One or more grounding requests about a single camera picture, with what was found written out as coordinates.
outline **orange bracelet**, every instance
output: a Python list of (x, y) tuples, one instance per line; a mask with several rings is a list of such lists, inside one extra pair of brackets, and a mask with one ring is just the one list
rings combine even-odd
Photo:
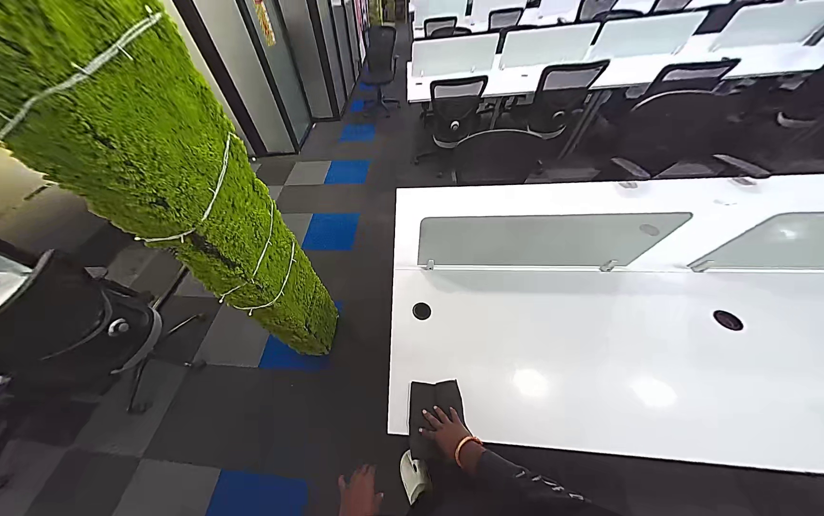
[(482, 444), (482, 440), (481, 440), (481, 439), (479, 439), (478, 437), (475, 437), (475, 436), (472, 436), (472, 435), (469, 435), (469, 436), (463, 437), (462, 441), (460, 441), (460, 443), (459, 443), (459, 444), (457, 444), (457, 451), (456, 451), (455, 453), (453, 453), (453, 457), (454, 457), (455, 459), (457, 459), (457, 465), (458, 465), (459, 467), (463, 467), (463, 464), (461, 464), (461, 463), (460, 463), (460, 450), (462, 450), (462, 449), (463, 449), (463, 445), (464, 445), (465, 443), (469, 442), (469, 441), (475, 441), (475, 442), (477, 442), (479, 445), (481, 445), (481, 444)]

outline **hand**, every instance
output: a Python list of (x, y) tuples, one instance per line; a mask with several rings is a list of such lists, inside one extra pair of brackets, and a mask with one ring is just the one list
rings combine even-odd
[(374, 494), (373, 479), (376, 473), (376, 465), (365, 463), (351, 475), (347, 486), (345, 475), (338, 476), (338, 490), (342, 497), (338, 516), (372, 516), (380, 512), (383, 493)]
[(418, 431), (428, 439), (436, 441), (438, 448), (447, 456), (450, 462), (456, 462), (455, 454), (457, 452), (457, 446), (460, 444), (460, 441), (472, 435), (466, 426), (463, 425), (456, 410), (450, 407), (450, 417), (447, 417), (440, 407), (434, 407), (436, 417), (428, 413), (427, 410), (422, 410), (422, 412), (434, 430), (419, 428)]

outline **moss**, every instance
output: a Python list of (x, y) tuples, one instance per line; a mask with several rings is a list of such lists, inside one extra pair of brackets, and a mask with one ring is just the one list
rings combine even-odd
[[(64, 81), (146, 17), (149, 0), (0, 2), (0, 111), (13, 114), (32, 95)], [(131, 42), (92, 78), (37, 103), (3, 143), (27, 166), (82, 195), (92, 211), (142, 237), (190, 229), (212, 197), (226, 135), (233, 132), (195, 70), (169, 17)], [(0, 128), (5, 121), (0, 118)], [(243, 143), (231, 141), (229, 166), (210, 217), (172, 247), (215, 294), (243, 284), (272, 237), (255, 284), (226, 298), (239, 307), (274, 299), (293, 235), (255, 176)], [(337, 311), (303, 251), (294, 252), (283, 295), (253, 317), (294, 350), (328, 353)]]

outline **white rope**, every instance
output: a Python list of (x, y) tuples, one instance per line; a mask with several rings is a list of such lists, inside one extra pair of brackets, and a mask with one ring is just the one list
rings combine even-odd
[(248, 311), (248, 315), (251, 316), (252, 311), (257, 311), (258, 309), (267, 309), (271, 305), (274, 305), (275, 301), (277, 301), (281, 297), (281, 295), (284, 294), (284, 287), (287, 287), (288, 285), (288, 279), (291, 277), (291, 267), (293, 266), (294, 262), (296, 262), (296, 260), (294, 260), (294, 240), (291, 240), (291, 263), (288, 264), (288, 272), (284, 275), (284, 281), (281, 282), (281, 289), (278, 291), (278, 296), (275, 296), (275, 299), (268, 301), (268, 303), (257, 307), (234, 307), (233, 305), (230, 306), (239, 311)]
[(247, 283), (256, 283), (256, 273), (258, 272), (258, 266), (262, 264), (262, 258), (265, 258), (265, 252), (268, 250), (268, 243), (271, 242), (271, 231), (275, 227), (275, 199), (271, 199), (271, 205), (268, 207), (268, 239), (265, 240), (265, 247), (262, 248), (262, 253), (259, 254), (258, 260), (256, 261), (256, 268), (252, 271), (252, 276), (249, 278), (249, 281), (244, 281), (243, 283), (237, 285), (236, 287), (227, 290), (223, 294), (221, 294), (221, 298), (217, 300), (218, 303), (223, 303), (224, 298), (226, 298), (229, 294), (233, 294), (237, 288), (244, 287)]
[[(224, 176), (227, 174), (227, 163), (228, 158), (230, 157), (230, 136), (233, 133), (227, 134), (227, 143), (224, 146), (224, 162), (221, 164), (221, 174), (217, 177), (217, 185), (214, 187), (214, 190), (211, 190), (213, 195), (211, 196), (211, 202), (208, 203), (208, 207), (204, 209), (204, 214), (202, 214), (202, 219), (196, 222), (196, 225), (205, 222), (208, 219), (208, 215), (211, 214), (211, 208), (214, 207), (214, 201), (217, 200), (217, 194), (221, 193), (221, 185), (224, 182)], [(144, 241), (165, 241), (165, 240), (176, 240), (184, 239), (186, 235), (192, 234), (195, 232), (195, 226), (192, 226), (191, 229), (183, 231), (178, 235), (172, 235), (170, 237), (160, 237), (160, 238), (153, 238), (153, 239), (146, 239), (141, 237), (135, 237), (135, 240), (144, 240)]]
[[(148, 9), (148, 13), (151, 13), (150, 7), (145, 6)], [(87, 66), (83, 68), (79, 68), (79, 72), (75, 75), (69, 77), (65, 82), (51, 86), (46, 88), (40, 93), (35, 94), (32, 96), (27, 102), (20, 107), (20, 110), (17, 111), (16, 115), (12, 118), (8, 118), (6, 115), (0, 112), (0, 115), (7, 120), (7, 123), (4, 127), (0, 130), (0, 140), (3, 140), (7, 134), (14, 130), (14, 128), (23, 121), (24, 118), (27, 117), (29, 110), (33, 107), (34, 104), (42, 100), (43, 98), (49, 97), (51, 95), (55, 95), (59, 92), (63, 92), (69, 88), (74, 87), (84, 79), (87, 79), (91, 75), (93, 75), (97, 70), (99, 70), (103, 65), (109, 63), (111, 59), (113, 59), (116, 54), (118, 53), (126, 53), (125, 46), (128, 43), (134, 41), (138, 36), (144, 33), (147, 29), (150, 29), (154, 26), (160, 19), (163, 17), (163, 13), (155, 13), (150, 14), (147, 18), (142, 19), (135, 25), (131, 27), (131, 29), (126, 30), (125, 34), (119, 37), (115, 43), (112, 44), (105, 52), (101, 53), (100, 55), (94, 57)]]

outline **desk leg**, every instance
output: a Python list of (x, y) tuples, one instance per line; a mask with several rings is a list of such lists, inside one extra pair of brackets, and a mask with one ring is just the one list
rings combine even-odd
[(494, 103), (494, 111), (492, 112), (492, 124), (488, 126), (488, 129), (494, 129), (494, 124), (498, 121), (498, 116), (501, 114), (501, 105), (506, 100), (506, 97), (500, 97)]
[(559, 159), (571, 154), (574, 148), (578, 146), (580, 139), (583, 138), (590, 124), (593, 123), (602, 104), (609, 100), (609, 96), (610, 93), (606, 90), (595, 91), (589, 94), (589, 101), (587, 101), (584, 107), (583, 115), (581, 115), (578, 122), (574, 124), (574, 130), (567, 137), (567, 141), (565, 141), (565, 146), (561, 148), (561, 152), (558, 153)]

